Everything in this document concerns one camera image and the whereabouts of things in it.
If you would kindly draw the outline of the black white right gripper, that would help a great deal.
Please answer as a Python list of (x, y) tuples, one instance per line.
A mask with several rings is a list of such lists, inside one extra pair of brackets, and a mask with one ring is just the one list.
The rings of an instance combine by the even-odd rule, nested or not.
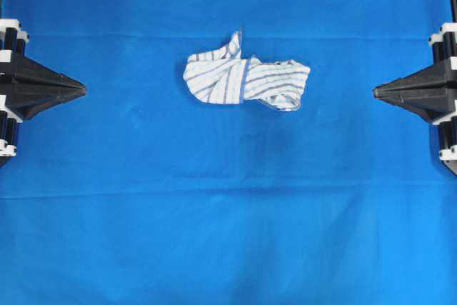
[[(429, 45), (433, 62), (445, 65), (430, 66), (379, 85), (373, 95), (432, 123), (438, 131), (438, 157), (456, 175), (456, 24), (443, 24), (439, 32), (430, 37)], [(425, 90), (441, 87), (445, 90)]]

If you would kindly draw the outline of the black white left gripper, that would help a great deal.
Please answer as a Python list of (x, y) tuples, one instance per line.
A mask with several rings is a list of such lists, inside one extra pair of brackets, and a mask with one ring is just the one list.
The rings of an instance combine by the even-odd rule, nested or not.
[(28, 42), (29, 35), (21, 30), (18, 19), (1, 19), (1, 167), (17, 154), (19, 127), (24, 120), (86, 94), (79, 81), (25, 57)]

